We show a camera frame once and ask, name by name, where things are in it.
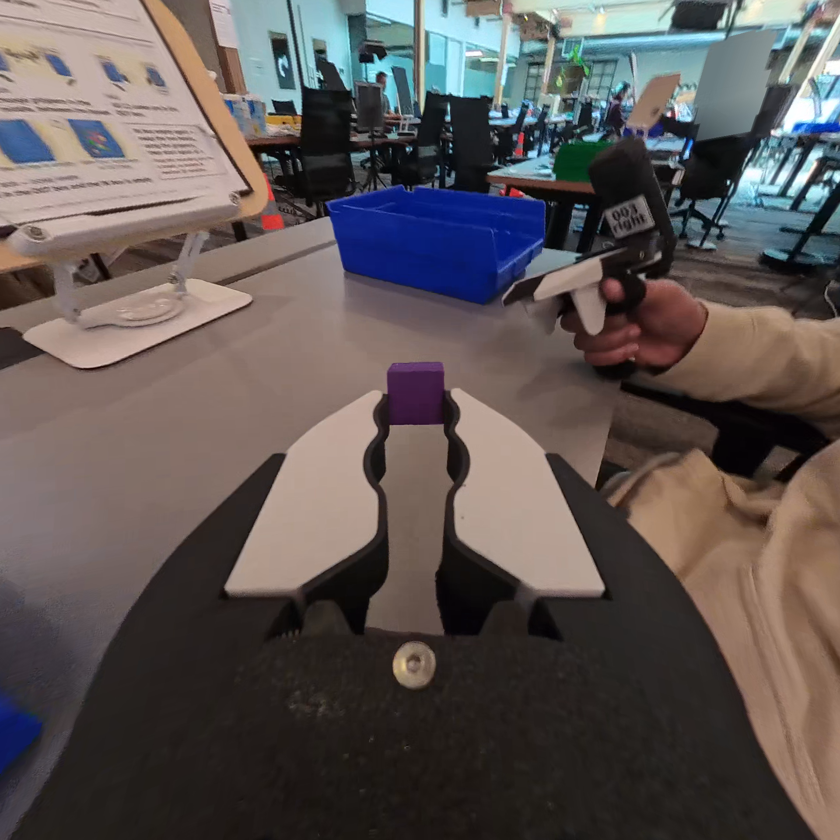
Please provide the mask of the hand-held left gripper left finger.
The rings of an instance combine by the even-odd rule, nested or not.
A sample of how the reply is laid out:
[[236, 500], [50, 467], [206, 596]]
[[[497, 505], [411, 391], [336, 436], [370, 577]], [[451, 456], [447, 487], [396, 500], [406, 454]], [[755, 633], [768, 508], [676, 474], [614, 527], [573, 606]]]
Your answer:
[[389, 569], [382, 478], [387, 396], [370, 391], [288, 449], [225, 585], [230, 598], [286, 598], [300, 615], [334, 602], [357, 634]]

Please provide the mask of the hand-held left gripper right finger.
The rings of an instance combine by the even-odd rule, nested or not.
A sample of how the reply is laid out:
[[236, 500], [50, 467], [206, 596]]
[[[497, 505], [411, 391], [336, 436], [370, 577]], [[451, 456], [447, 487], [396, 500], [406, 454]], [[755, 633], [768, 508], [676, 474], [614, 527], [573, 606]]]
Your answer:
[[446, 635], [477, 635], [494, 607], [526, 622], [552, 599], [606, 593], [550, 454], [519, 425], [460, 388], [444, 393], [447, 472], [437, 608]]

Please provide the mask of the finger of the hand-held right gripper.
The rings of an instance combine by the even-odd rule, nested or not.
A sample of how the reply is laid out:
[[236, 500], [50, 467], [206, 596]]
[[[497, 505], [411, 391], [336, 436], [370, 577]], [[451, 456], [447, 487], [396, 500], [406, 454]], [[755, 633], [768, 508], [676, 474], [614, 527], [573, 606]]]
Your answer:
[[579, 263], [551, 266], [517, 280], [502, 296], [502, 306], [520, 303], [542, 331], [553, 333], [563, 316], [577, 313], [570, 284], [576, 280]]
[[601, 333], [606, 320], [601, 283], [615, 277], [628, 256], [628, 249], [610, 249], [535, 276], [534, 319], [542, 331], [552, 334], [563, 311], [572, 307], [586, 334]]

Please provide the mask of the blue plastic bin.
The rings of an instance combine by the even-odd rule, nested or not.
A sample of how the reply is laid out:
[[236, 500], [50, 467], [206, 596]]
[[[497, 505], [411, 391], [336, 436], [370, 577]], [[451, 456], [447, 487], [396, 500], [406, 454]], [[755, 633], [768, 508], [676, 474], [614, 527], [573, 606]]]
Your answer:
[[1, 774], [5, 774], [39, 738], [43, 724], [1, 693]]
[[529, 198], [397, 185], [327, 208], [345, 272], [479, 305], [543, 250], [545, 206]]

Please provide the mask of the purple wooden cube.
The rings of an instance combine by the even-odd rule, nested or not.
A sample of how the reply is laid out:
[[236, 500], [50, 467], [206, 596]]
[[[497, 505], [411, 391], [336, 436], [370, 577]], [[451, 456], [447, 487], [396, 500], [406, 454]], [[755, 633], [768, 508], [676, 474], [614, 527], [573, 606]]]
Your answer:
[[393, 426], [444, 423], [445, 367], [442, 362], [397, 362], [386, 373], [388, 422]]

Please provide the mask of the person's right forearm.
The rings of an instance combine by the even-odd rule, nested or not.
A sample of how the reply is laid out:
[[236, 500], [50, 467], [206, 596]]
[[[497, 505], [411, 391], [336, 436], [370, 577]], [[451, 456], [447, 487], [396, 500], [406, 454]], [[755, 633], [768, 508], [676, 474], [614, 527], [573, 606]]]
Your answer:
[[704, 302], [707, 323], [688, 354], [658, 379], [707, 402], [741, 402], [837, 434], [839, 322], [781, 308]]

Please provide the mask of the person's right hand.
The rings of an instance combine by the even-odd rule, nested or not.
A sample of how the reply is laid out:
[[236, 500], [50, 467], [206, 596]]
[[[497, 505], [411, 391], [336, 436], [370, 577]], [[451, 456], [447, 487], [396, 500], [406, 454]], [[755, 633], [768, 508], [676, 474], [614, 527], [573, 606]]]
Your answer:
[[574, 337], [574, 347], [594, 367], [633, 362], [642, 368], [667, 370], [693, 348], [708, 314], [705, 304], [679, 283], [647, 280], [641, 303], [629, 312], [605, 318], [598, 334], [588, 334], [574, 311], [562, 316], [560, 327]]

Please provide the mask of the green plastic crate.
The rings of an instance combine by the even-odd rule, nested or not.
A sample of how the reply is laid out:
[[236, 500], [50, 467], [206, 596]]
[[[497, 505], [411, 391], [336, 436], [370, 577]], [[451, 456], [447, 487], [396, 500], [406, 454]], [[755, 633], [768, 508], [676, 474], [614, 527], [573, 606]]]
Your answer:
[[560, 182], [588, 183], [589, 167], [601, 152], [606, 151], [613, 140], [584, 141], [575, 140], [562, 143], [556, 150], [552, 172], [554, 179]]

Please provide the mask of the black office chair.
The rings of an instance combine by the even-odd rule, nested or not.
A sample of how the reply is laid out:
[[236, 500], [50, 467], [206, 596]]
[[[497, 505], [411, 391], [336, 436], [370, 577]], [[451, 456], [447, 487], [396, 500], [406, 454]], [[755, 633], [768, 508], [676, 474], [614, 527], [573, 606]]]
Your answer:
[[301, 93], [300, 159], [302, 194], [316, 217], [328, 203], [357, 189], [351, 159], [352, 97], [346, 90], [305, 87]]
[[486, 98], [449, 98], [456, 191], [488, 194], [487, 176], [496, 169]]
[[411, 149], [402, 154], [392, 172], [392, 184], [408, 190], [433, 186], [441, 158], [442, 137], [448, 111], [445, 95], [428, 91], [423, 114]]
[[680, 219], [678, 239], [696, 250], [716, 250], [710, 240], [725, 238], [723, 214], [735, 195], [756, 139], [752, 133], [694, 142], [685, 166], [673, 219]]

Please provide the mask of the long wooden desk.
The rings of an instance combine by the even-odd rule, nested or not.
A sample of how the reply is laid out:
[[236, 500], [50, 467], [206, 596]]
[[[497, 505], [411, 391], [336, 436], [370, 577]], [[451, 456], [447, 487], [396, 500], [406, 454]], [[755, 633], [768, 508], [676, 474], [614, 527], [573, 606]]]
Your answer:
[[[505, 187], [505, 195], [517, 188], [526, 196], [546, 203], [547, 222], [543, 244], [551, 250], [569, 251], [574, 209], [586, 210], [574, 251], [578, 255], [594, 250], [598, 238], [627, 245], [637, 234], [653, 235], [663, 263], [673, 262], [678, 235], [670, 220], [661, 186], [676, 186], [685, 173], [680, 165], [655, 153], [641, 139], [623, 140], [618, 152], [601, 152], [590, 166], [595, 184], [556, 181], [551, 159], [539, 158], [504, 167], [488, 174], [492, 185]], [[664, 174], [666, 182], [658, 177]]]

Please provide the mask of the person's black chair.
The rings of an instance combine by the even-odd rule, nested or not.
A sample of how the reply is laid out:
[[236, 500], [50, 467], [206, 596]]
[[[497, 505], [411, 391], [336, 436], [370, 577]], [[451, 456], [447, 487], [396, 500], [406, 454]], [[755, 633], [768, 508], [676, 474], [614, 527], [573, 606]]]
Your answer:
[[721, 471], [743, 478], [758, 478], [775, 448], [794, 453], [792, 461], [773, 478], [789, 482], [808, 459], [831, 440], [820, 429], [798, 417], [747, 406], [741, 402], [704, 402], [686, 394], [661, 390], [639, 381], [625, 381], [624, 393], [708, 422], [717, 430], [710, 460]]

